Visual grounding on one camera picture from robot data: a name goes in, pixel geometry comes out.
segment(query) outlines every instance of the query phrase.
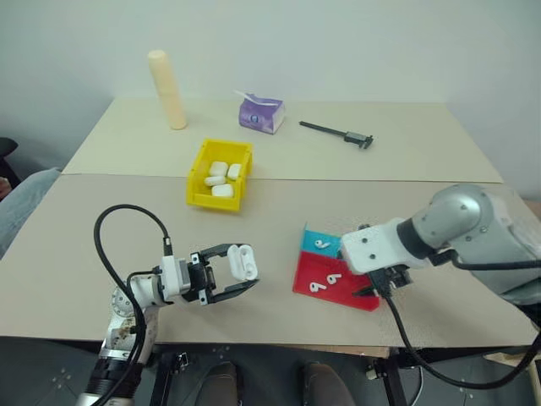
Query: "yellow foam cylinder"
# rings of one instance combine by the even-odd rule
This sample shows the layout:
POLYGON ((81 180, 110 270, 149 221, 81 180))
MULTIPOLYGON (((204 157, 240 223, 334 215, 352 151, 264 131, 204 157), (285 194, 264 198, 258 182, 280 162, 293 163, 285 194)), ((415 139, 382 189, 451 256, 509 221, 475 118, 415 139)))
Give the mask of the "yellow foam cylinder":
POLYGON ((169 57, 161 49, 150 51, 148 57, 150 71, 154 78, 161 105, 166 112, 169 127, 183 129, 186 127, 187 122, 169 57))

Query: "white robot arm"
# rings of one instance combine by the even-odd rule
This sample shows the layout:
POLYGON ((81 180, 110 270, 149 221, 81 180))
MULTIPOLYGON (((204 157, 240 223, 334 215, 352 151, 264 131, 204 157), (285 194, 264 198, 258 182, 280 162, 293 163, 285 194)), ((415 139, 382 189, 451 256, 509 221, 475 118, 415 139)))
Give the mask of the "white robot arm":
POLYGON ((254 252, 246 244, 220 244, 190 254, 190 261, 175 258, 167 231, 152 213, 138 206, 118 205, 104 211, 96 221, 98 254, 117 283, 112 294, 112 316, 107 335, 86 390, 78 406, 133 404, 140 375, 158 333, 158 311, 167 305, 198 301, 209 305, 232 299, 252 288, 258 280, 254 252), (119 280, 101 247, 103 219, 118 209, 141 211, 153 218, 164 232, 164 256, 152 271, 135 272, 126 282, 119 280), (233 276, 241 281, 214 294, 216 280, 210 267, 213 256, 227 256, 233 276))

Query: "blue board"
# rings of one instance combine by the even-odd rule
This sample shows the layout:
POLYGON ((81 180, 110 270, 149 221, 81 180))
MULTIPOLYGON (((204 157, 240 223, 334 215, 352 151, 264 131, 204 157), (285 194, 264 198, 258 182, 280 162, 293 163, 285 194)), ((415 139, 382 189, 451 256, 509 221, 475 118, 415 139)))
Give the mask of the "blue board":
POLYGON ((340 250, 340 237, 334 235, 317 233, 304 229, 303 243, 301 244, 302 251, 313 252, 314 254, 329 256, 336 258, 340 250), (315 242, 320 239, 323 243, 330 243, 327 248, 321 249, 315 246, 315 242))

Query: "white earbud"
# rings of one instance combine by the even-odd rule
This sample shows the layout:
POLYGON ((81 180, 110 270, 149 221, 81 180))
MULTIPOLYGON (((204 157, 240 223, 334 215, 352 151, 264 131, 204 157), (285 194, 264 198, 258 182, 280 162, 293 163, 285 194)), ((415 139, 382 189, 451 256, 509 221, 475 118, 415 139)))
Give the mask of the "white earbud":
POLYGON ((327 289, 327 287, 316 282, 310 283, 310 292, 312 292, 313 294, 317 294, 320 289, 327 289))
POLYGON ((330 285, 334 285, 339 277, 342 277, 341 273, 332 273, 330 275, 327 275, 327 282, 330 285))
POLYGON ((314 242, 315 248, 319 248, 320 250, 327 248, 331 243, 324 243, 321 239, 316 239, 314 242))

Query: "black cable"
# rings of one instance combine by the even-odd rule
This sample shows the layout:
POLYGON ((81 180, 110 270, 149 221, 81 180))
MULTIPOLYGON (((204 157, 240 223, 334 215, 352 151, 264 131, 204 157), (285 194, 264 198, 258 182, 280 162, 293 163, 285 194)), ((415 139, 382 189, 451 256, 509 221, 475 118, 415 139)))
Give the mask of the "black cable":
POLYGON ((142 272, 132 272, 128 275, 128 278, 126 278, 126 286, 130 291, 132 291, 132 279, 133 277, 143 276, 143 275, 155 275, 156 273, 154 271, 142 271, 142 272))
POLYGON ((117 284, 118 288, 126 295, 126 297, 130 300, 132 303, 132 306, 134 307, 134 315, 135 315, 135 342, 134 346, 129 352, 129 356, 126 359, 126 363, 128 366, 126 367, 126 371, 122 374, 120 379, 103 395, 100 396, 99 399, 97 399, 92 406, 104 406, 109 399, 113 396, 113 394, 117 391, 117 389, 122 385, 122 383, 126 380, 126 378, 129 376, 132 369, 137 364, 137 361, 139 360, 139 356, 141 355, 141 351, 143 350, 143 343, 145 341, 145 332, 146 332, 146 323, 145 323, 145 316, 143 315, 143 310, 141 309, 141 306, 139 306, 139 303, 137 302, 137 299, 134 297, 134 294, 132 292, 131 288, 128 288, 126 284, 122 281, 122 279, 118 276, 117 272, 114 270, 114 268, 111 265, 111 262, 107 258, 105 251, 103 250, 103 245, 101 244, 101 225, 105 218, 111 214, 113 211, 121 210, 121 209, 130 209, 135 211, 140 211, 150 217, 152 220, 156 222, 158 227, 160 227, 161 231, 163 232, 163 252, 164 255, 172 255, 172 246, 171 246, 171 240, 169 239, 169 233, 167 232, 166 227, 163 225, 161 220, 152 212, 144 209, 140 206, 135 205, 115 205, 107 208, 100 216, 96 219, 96 223, 94 224, 94 245, 96 247, 96 252, 98 256, 100 257, 101 263, 111 276, 112 280, 117 284))
POLYGON ((458 269, 467 271, 509 271, 511 269, 530 269, 541 268, 541 260, 518 261, 518 262, 498 262, 494 264, 465 264, 460 262, 456 251, 451 252, 451 261, 458 269))
POLYGON ((398 313, 398 309, 396 308, 395 303, 393 302, 391 297, 385 297, 385 300, 391 308, 392 315, 395 318, 396 325, 398 326, 398 331, 400 332, 400 337, 402 337, 402 341, 406 345, 408 353, 410 353, 410 355, 412 355, 412 357, 419 363, 419 365, 421 365, 428 373, 432 374, 438 379, 441 379, 443 382, 453 385, 455 387, 465 387, 466 389, 496 389, 497 387, 503 387, 505 384, 515 379, 518 374, 520 374, 523 370, 527 368, 527 366, 532 362, 533 358, 537 355, 539 349, 541 348, 540 333, 533 341, 532 345, 524 355, 524 358, 522 358, 521 362, 519 362, 518 365, 509 374, 503 376, 498 381, 492 381, 487 383, 457 381, 439 373, 437 370, 432 368, 432 366, 430 366, 428 362, 422 359, 419 354, 417 354, 417 351, 413 348, 413 346, 409 342, 409 339, 407 338, 406 330, 404 329, 402 319, 400 317, 400 314, 398 313))

